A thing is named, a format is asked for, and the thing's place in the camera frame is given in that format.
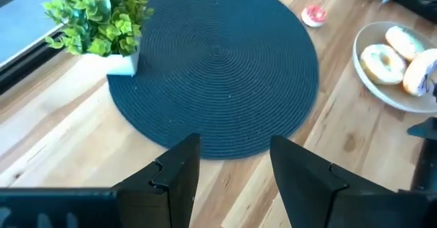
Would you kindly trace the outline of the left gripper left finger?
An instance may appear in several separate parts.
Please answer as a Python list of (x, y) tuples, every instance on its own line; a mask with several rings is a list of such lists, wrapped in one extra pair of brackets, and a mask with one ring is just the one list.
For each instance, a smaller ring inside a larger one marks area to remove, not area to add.
[(188, 135), (115, 185), (121, 226), (188, 227), (199, 181), (201, 138)]

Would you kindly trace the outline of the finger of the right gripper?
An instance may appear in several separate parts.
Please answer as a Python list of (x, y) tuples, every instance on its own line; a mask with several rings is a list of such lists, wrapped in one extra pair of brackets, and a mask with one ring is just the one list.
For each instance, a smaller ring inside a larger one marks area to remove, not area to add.
[(408, 134), (423, 139), (410, 188), (436, 190), (436, 118), (409, 127)]

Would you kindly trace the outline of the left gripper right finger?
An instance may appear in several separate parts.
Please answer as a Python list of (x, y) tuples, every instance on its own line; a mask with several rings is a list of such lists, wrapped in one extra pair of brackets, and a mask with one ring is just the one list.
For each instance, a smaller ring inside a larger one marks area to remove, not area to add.
[(392, 192), (282, 136), (270, 138), (270, 159), (292, 227), (327, 227), (340, 192), (351, 195)]

